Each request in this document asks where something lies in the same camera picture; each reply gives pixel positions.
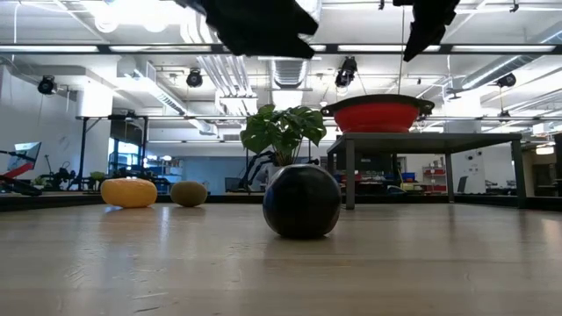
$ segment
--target green pouf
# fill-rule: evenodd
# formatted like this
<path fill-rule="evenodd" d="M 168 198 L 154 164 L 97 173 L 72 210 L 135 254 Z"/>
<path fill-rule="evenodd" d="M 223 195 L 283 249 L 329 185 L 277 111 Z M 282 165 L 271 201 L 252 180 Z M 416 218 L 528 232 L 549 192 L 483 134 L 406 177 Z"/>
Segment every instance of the green pouf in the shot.
<path fill-rule="evenodd" d="M 207 200 L 207 189 L 203 184 L 182 181 L 174 184 L 170 192 L 172 201 L 183 207 L 202 205 Z"/>

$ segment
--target table leg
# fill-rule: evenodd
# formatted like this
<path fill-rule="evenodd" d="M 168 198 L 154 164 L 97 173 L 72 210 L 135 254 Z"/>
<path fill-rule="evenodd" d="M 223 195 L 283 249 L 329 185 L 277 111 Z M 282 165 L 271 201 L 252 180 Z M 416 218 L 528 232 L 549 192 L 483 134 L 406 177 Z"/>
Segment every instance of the table leg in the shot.
<path fill-rule="evenodd" d="M 445 173 L 447 176 L 447 195 L 449 203 L 455 202 L 455 183 L 453 181 L 453 163 L 450 154 L 445 154 Z"/>
<path fill-rule="evenodd" d="M 515 169 L 515 183 L 517 185 L 517 206 L 525 208 L 527 202 L 527 191 L 525 190 L 525 173 L 523 171 L 523 156 L 521 142 L 514 140 L 511 142 L 511 156 Z"/>
<path fill-rule="evenodd" d="M 345 176 L 347 178 L 345 188 L 345 208 L 355 209 L 355 141 L 345 141 Z"/>
<path fill-rule="evenodd" d="M 334 175 L 334 153 L 328 153 L 328 172 Z"/>

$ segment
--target red container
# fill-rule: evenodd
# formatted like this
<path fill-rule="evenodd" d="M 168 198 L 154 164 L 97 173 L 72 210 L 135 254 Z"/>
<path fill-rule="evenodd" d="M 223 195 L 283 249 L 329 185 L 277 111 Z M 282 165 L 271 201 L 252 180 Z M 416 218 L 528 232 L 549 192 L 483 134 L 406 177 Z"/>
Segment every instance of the red container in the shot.
<path fill-rule="evenodd" d="M 343 133 L 408 133 L 420 115 L 429 115 L 435 104 L 401 95 L 352 97 L 322 108 L 333 116 Z"/>

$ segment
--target wooden floor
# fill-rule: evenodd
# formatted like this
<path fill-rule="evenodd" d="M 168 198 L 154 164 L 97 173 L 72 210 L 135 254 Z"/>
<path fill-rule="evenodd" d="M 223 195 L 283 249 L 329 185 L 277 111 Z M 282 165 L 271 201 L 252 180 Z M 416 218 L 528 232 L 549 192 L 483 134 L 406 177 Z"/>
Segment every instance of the wooden floor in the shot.
<path fill-rule="evenodd" d="M 260 205 L 0 213 L 0 314 L 562 314 L 562 213 L 359 205 L 287 241 Z"/>

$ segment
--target table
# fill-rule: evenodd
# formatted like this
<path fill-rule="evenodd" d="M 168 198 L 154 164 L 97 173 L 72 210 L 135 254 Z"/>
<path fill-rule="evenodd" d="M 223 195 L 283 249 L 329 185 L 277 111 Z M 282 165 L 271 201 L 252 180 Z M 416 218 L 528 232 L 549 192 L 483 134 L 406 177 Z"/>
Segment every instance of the table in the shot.
<path fill-rule="evenodd" d="M 334 154 L 345 153 L 346 176 L 355 177 L 355 153 L 444 154 L 449 201 L 455 201 L 452 154 L 511 143 L 517 183 L 518 205 L 523 208 L 527 194 L 523 175 L 521 134 L 518 133 L 346 133 L 328 149 L 328 171 L 334 174 Z M 346 187 L 346 209 L 355 208 L 355 186 Z"/>

